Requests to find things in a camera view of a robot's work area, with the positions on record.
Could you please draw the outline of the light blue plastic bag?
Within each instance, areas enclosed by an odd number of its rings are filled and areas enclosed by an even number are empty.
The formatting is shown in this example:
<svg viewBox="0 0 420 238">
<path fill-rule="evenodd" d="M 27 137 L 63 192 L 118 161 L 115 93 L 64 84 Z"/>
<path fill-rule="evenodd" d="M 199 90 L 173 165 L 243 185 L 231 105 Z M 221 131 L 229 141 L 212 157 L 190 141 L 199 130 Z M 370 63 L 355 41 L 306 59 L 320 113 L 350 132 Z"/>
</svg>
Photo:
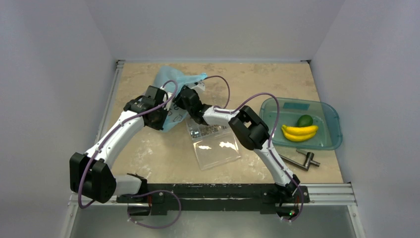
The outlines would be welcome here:
<svg viewBox="0 0 420 238">
<path fill-rule="evenodd" d="M 152 85 L 158 88 L 164 87 L 164 89 L 166 89 L 168 92 L 173 93 L 175 90 L 175 84 L 173 82 L 166 84 L 166 82 L 170 80 L 175 81 L 177 84 L 177 90 L 175 97 L 173 98 L 175 100 L 184 85 L 191 88 L 190 85 L 192 83 L 203 81 L 207 76 L 208 75 L 206 73 L 201 73 L 198 75 L 185 75 L 183 72 L 173 67 L 162 66 L 155 76 Z M 181 123 L 188 115 L 186 110 L 183 110 L 175 105 L 174 100 L 170 106 L 170 111 L 168 112 L 166 120 L 163 124 L 163 132 L 170 131 L 177 124 Z"/>
</svg>

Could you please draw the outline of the yellow fake banana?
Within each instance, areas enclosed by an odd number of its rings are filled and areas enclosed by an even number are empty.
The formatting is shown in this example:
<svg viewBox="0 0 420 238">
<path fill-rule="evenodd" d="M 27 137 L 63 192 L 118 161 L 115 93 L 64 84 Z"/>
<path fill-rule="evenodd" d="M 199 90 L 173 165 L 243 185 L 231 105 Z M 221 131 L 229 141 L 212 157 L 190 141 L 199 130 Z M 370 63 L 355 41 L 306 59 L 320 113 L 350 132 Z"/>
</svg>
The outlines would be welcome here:
<svg viewBox="0 0 420 238">
<path fill-rule="evenodd" d="M 293 142 L 303 142 L 313 138 L 316 135 L 318 126 L 311 125 L 306 127 L 292 127 L 283 125 L 281 130 L 286 139 Z"/>
</svg>

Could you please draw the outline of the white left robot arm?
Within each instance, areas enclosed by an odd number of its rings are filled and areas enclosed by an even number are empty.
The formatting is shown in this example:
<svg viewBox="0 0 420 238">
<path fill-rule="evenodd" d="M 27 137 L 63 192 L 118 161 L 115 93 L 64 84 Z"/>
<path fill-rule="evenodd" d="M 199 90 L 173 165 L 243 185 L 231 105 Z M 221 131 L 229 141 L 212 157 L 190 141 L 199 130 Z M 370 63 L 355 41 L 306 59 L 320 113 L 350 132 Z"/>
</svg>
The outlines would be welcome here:
<svg viewBox="0 0 420 238">
<path fill-rule="evenodd" d="M 79 207 L 82 198 L 106 203 L 114 195 L 128 195 L 134 202 L 146 200 L 145 179 L 134 174 L 114 176 L 111 168 L 122 149 L 145 126 L 162 130 L 169 111 L 173 92 L 149 86 L 145 94 L 130 100 L 118 120 L 94 146 L 84 153 L 74 153 L 69 161 L 70 189 L 77 194 Z"/>
</svg>

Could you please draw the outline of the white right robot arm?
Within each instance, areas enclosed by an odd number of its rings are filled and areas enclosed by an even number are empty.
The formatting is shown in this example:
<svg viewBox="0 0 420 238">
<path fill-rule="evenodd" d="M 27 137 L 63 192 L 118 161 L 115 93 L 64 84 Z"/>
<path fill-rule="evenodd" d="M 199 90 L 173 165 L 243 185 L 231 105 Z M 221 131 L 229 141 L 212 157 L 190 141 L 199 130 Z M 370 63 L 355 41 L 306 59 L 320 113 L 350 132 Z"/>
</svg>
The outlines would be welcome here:
<svg viewBox="0 0 420 238">
<path fill-rule="evenodd" d="M 198 93 L 185 86 L 174 103 L 186 110 L 198 124 L 229 126 L 240 144 L 255 152 L 265 164 L 278 189 L 279 198 L 285 202 L 293 199 L 294 202 L 304 203 L 304 192 L 298 177 L 285 165 L 272 144 L 274 130 L 270 130 L 257 113 L 246 105 L 248 101 L 261 95 L 271 96 L 270 93 L 258 93 L 245 100 L 238 108 L 229 110 L 202 103 Z"/>
</svg>

